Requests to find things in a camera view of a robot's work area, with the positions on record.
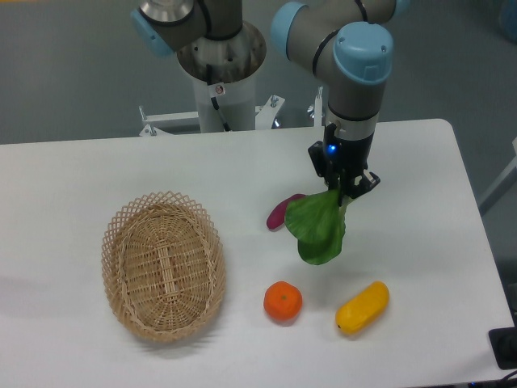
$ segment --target yellow fruit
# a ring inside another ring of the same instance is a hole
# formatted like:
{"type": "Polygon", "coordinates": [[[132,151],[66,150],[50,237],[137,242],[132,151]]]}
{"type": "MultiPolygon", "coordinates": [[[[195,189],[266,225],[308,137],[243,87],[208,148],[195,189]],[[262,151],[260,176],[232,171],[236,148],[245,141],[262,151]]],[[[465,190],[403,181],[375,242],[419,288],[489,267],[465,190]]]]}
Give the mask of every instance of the yellow fruit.
{"type": "Polygon", "coordinates": [[[389,302],[388,287],[375,281],[336,312],[336,324],[347,335],[363,330],[383,313],[389,302]]]}

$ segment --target screw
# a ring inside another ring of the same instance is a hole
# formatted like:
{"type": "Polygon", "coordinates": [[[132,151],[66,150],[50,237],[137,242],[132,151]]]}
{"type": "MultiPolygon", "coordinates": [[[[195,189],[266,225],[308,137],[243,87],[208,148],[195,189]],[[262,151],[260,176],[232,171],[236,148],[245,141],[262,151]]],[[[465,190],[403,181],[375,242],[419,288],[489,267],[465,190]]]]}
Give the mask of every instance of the screw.
{"type": "Polygon", "coordinates": [[[278,101],[279,101],[278,96],[277,95],[272,95],[271,96],[271,107],[275,108],[276,107],[276,103],[278,103],[278,101]]]}

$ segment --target wicker basket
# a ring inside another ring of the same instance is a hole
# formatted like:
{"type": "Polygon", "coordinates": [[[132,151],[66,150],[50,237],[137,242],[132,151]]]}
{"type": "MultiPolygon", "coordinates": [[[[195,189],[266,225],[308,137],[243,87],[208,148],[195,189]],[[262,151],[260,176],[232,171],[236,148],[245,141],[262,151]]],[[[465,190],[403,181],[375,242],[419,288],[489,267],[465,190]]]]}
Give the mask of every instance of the wicker basket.
{"type": "Polygon", "coordinates": [[[124,206],[103,240],[113,313],[132,333],[171,342],[208,323],[225,291],[222,245],[203,207],[173,192],[124,206]]]}

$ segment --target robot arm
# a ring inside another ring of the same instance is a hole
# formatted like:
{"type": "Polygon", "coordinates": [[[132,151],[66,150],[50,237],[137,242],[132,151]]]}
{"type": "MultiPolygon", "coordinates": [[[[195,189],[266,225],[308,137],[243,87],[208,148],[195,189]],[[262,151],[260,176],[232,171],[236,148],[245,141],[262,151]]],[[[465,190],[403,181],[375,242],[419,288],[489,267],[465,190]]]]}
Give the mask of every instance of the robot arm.
{"type": "MultiPolygon", "coordinates": [[[[289,2],[273,20],[271,38],[277,49],[329,87],[323,141],[312,145],[309,154],[329,189],[339,190],[339,205],[344,196],[355,199],[380,182],[368,171],[367,159],[392,69],[393,39],[376,23],[387,22],[408,5],[409,0],[325,0],[309,8],[289,2]]],[[[248,78],[266,55],[262,35],[242,21],[242,0],[146,0],[132,19],[155,52],[177,51],[183,69],[208,85],[248,78]]],[[[253,102],[247,104],[251,108],[244,120],[230,123],[233,128],[253,124],[253,102]]],[[[218,111],[215,97],[212,104],[218,111]]],[[[209,112],[215,117],[212,123],[219,120],[214,112],[209,112]]]]}
{"type": "Polygon", "coordinates": [[[178,51],[206,37],[227,40],[242,29],[242,0],[148,0],[133,20],[142,17],[171,49],[178,51]]]}
{"type": "Polygon", "coordinates": [[[290,2],[275,15],[271,38],[277,49],[329,87],[323,141],[309,148],[329,189],[355,199],[379,178],[368,171],[368,154],[386,81],[393,39],[378,24],[407,8],[401,0],[328,0],[313,9],[290,2]]]}

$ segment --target green leaf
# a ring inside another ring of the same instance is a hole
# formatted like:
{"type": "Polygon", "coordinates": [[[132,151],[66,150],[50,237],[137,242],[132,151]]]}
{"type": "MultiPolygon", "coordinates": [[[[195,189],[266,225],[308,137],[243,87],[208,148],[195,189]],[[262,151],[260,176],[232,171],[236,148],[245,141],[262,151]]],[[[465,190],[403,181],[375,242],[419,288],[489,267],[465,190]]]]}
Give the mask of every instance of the green leaf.
{"type": "Polygon", "coordinates": [[[288,205],[285,225],[305,244],[330,241],[336,227],[343,222],[338,207],[338,191],[329,190],[295,200],[288,205]]]}
{"type": "Polygon", "coordinates": [[[328,263],[341,253],[344,235],[345,224],[340,222],[340,225],[334,228],[334,233],[324,242],[308,244],[298,240],[298,254],[306,263],[312,265],[328,263]]]}

